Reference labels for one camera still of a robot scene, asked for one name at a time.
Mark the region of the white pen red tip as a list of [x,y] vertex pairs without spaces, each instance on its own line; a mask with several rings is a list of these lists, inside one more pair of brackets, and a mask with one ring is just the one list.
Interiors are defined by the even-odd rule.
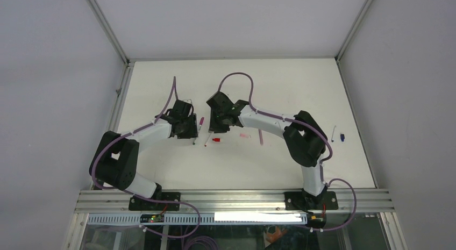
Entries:
[[209,141],[212,139],[212,136],[213,136],[213,132],[210,132],[209,135],[208,135],[207,140],[204,143],[204,147],[207,147]]

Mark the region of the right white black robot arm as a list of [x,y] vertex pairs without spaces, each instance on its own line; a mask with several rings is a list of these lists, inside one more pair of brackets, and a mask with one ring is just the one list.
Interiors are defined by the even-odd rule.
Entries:
[[209,131],[226,133],[232,126],[255,128],[282,138],[291,158],[301,166],[302,200],[316,210],[324,204],[327,185],[323,178],[323,156],[330,151],[327,136],[310,113],[300,111],[294,116],[279,116],[253,109],[248,101],[232,102],[221,91],[207,100],[210,107]]

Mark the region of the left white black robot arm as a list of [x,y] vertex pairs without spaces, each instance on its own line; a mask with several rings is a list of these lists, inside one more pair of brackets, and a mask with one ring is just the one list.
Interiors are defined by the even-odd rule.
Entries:
[[89,167],[89,174],[95,181],[141,198],[142,205],[148,210],[156,210],[162,203],[162,186],[138,173],[139,154],[169,138],[193,139],[197,135],[194,106],[176,100],[173,107],[167,109],[155,123],[124,135],[105,132]]

